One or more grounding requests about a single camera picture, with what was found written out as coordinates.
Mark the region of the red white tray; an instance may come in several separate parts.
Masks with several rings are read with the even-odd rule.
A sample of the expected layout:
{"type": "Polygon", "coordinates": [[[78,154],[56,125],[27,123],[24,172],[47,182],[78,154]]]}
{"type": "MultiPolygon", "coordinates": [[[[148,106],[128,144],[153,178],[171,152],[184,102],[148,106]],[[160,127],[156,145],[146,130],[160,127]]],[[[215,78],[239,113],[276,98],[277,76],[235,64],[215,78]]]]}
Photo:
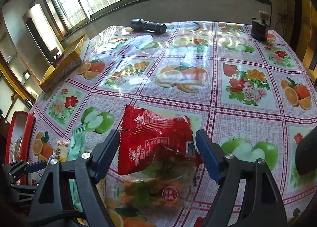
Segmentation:
{"type": "Polygon", "coordinates": [[[7,136],[6,164],[18,160],[28,162],[34,124],[35,117],[33,114],[24,111],[14,112],[7,136]]]}

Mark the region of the dark bottle with cork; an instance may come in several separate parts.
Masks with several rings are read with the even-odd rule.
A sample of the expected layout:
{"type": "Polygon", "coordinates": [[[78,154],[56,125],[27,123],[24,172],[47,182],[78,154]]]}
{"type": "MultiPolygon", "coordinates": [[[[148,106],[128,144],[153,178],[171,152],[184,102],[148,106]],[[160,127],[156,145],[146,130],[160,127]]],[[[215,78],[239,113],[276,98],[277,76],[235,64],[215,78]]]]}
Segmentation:
{"type": "Polygon", "coordinates": [[[261,42],[266,42],[269,32],[269,14],[260,10],[258,18],[252,18],[251,36],[261,42]]]}

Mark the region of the black flashlight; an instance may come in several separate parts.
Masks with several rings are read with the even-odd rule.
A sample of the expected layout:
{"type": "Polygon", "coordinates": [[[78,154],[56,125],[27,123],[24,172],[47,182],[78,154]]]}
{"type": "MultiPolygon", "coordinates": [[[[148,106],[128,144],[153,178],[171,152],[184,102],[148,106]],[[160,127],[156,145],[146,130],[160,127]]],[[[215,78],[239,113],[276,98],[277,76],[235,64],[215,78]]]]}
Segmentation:
{"type": "Polygon", "coordinates": [[[167,26],[165,24],[150,22],[143,19],[132,19],[131,28],[134,31],[151,31],[156,34],[164,34],[167,30],[167,26]]]}

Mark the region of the fruit pattern tablecloth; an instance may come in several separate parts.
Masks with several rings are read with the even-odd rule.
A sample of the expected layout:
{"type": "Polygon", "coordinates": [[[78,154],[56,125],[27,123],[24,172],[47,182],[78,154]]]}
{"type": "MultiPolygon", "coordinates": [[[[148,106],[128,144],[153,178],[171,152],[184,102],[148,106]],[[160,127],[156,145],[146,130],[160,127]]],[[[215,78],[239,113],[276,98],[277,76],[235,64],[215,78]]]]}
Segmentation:
{"type": "Polygon", "coordinates": [[[32,108],[28,160],[47,160],[80,127],[91,151],[119,129],[126,105],[186,115],[226,152],[266,160],[289,223],[316,192],[316,172],[299,175],[295,153],[316,127],[316,91],[276,32],[265,43],[249,25],[169,23],[162,35],[111,26],[90,40],[83,63],[32,108]]]}

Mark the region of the rice cracker pack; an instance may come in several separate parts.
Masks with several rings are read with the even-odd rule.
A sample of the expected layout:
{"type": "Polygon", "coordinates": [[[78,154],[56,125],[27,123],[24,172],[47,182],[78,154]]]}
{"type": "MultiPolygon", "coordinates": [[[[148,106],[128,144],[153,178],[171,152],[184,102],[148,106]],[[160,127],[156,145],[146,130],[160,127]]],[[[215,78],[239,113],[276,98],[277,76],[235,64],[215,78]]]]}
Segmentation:
{"type": "Polygon", "coordinates": [[[57,141],[56,148],[54,150],[54,158],[59,160],[61,163],[66,162],[69,147],[70,147],[69,141],[57,141]]]}

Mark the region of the white standing air conditioner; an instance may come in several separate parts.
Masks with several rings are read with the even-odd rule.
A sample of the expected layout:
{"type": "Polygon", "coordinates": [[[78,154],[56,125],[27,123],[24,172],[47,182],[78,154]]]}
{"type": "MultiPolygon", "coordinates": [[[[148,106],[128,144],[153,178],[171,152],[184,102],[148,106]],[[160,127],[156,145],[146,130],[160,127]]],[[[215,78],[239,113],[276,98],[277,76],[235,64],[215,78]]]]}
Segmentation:
{"type": "Polygon", "coordinates": [[[40,4],[31,7],[22,17],[33,40],[48,63],[63,52],[55,32],[50,26],[40,4]]]}

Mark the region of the wooden shelf cabinet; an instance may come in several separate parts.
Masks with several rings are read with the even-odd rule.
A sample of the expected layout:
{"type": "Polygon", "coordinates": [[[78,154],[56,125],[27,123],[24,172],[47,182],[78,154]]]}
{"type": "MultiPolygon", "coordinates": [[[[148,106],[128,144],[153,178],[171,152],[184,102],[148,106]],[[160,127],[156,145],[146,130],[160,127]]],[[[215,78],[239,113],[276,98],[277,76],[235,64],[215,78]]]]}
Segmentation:
{"type": "Polygon", "coordinates": [[[35,98],[18,80],[1,54],[1,111],[7,121],[11,121],[15,111],[28,112],[35,98]]]}

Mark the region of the black cup with straw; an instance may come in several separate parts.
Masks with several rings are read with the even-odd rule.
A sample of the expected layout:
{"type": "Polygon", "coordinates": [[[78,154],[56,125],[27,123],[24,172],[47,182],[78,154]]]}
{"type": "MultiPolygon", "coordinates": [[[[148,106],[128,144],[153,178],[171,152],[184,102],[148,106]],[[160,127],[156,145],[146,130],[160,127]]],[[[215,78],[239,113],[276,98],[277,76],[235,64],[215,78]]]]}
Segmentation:
{"type": "Polygon", "coordinates": [[[317,168],[317,128],[310,131],[297,145],[295,164],[300,175],[306,175],[317,168]]]}

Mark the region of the red snack bag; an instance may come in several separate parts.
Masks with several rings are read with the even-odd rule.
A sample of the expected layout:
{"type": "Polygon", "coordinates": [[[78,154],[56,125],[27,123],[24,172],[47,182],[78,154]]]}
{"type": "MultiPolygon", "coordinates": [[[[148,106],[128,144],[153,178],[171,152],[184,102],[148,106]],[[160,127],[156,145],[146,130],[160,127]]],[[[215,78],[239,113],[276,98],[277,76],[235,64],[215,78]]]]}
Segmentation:
{"type": "Polygon", "coordinates": [[[118,174],[143,171],[158,159],[201,162],[186,115],[163,117],[145,108],[125,106],[118,152],[118,174]]]}

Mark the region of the dark bottle in box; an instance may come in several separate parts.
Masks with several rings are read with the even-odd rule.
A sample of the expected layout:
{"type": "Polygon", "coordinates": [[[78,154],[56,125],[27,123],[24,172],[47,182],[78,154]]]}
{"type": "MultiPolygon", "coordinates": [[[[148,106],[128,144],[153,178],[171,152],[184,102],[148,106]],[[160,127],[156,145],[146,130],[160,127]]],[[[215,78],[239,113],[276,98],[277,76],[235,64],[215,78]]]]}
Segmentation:
{"type": "Polygon", "coordinates": [[[55,60],[51,63],[54,68],[56,68],[64,59],[64,54],[61,53],[60,55],[56,55],[55,60]]]}

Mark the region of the clear fried snack bag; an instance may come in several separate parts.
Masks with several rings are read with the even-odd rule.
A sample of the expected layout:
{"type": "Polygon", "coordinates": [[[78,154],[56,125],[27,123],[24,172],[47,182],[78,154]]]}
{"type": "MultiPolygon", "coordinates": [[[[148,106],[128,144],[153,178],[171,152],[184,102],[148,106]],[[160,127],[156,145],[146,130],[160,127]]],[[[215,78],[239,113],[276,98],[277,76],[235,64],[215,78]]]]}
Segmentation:
{"type": "Polygon", "coordinates": [[[171,210],[189,202],[196,164],[177,158],[159,159],[140,172],[109,173],[105,184],[108,209],[171,210]]]}

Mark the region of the yellow cardboard box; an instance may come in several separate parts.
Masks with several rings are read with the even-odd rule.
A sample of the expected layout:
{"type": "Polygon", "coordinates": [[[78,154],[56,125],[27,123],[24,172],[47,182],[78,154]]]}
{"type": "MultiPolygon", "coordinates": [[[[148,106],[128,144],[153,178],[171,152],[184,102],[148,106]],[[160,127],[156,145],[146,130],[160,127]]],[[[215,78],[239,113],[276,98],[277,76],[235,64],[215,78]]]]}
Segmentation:
{"type": "Polygon", "coordinates": [[[48,92],[64,76],[79,66],[84,59],[90,39],[87,34],[81,35],[62,52],[62,55],[49,66],[40,82],[40,88],[48,92]]]}

